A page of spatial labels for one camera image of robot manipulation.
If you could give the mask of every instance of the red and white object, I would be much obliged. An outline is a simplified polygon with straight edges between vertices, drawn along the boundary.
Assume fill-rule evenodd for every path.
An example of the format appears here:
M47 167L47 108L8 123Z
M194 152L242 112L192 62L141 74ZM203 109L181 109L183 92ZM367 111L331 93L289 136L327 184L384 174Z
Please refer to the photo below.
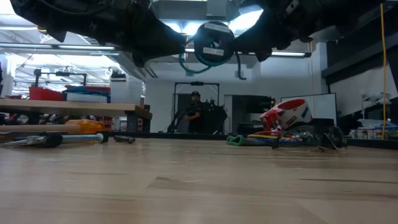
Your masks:
M265 130L284 131L295 123L309 123L312 115L304 99L289 100L275 105L260 117Z

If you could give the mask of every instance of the sticker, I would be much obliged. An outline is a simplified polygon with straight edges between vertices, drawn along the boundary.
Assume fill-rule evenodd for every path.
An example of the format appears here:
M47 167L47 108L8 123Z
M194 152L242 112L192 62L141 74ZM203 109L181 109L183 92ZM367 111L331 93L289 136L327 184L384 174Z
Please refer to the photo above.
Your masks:
M308 107L305 108L303 114L301 114L301 117L304 118L308 113Z
M293 116L293 118L291 118L290 120L288 120L288 121L286 122L286 124L287 124L288 126L290 126L296 119L297 119L297 117L296 117L296 116Z
M203 48L203 53L204 54L212 54L212 55L224 56L224 50L212 49L212 48L209 48L209 47L204 47Z
M216 24L212 24L209 22L205 24L205 28L212 29L212 30L218 30L221 32L226 32L226 33L231 32L228 26L216 25Z

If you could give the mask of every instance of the machine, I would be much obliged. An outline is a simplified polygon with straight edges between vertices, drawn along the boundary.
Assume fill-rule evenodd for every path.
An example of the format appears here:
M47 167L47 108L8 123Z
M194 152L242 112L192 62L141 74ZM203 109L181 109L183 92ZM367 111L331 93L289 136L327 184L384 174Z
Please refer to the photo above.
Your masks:
M310 42L310 35L330 26L353 30L358 18L384 0L245 0L241 8L263 9L256 24L235 38L221 22L203 24L191 40L163 24L150 0L11 0L19 16L43 27L63 42L67 31L112 43L131 52L138 67L157 57L185 52L187 41L209 68L234 54L252 53L261 62L272 48L286 49L291 41Z

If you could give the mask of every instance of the red container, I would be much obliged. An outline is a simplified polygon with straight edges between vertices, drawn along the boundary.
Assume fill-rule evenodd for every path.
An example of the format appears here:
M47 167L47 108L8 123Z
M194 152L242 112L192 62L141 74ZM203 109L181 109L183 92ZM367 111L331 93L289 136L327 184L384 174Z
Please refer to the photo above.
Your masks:
M63 101L62 93L41 87L29 87L30 100Z

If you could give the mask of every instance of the cap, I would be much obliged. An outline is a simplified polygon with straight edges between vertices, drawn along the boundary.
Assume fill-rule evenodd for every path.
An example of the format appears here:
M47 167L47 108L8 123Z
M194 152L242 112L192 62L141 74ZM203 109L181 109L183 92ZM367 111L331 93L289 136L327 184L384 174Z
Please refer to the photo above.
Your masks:
M200 93L198 91L193 91L191 93L191 96L200 96Z

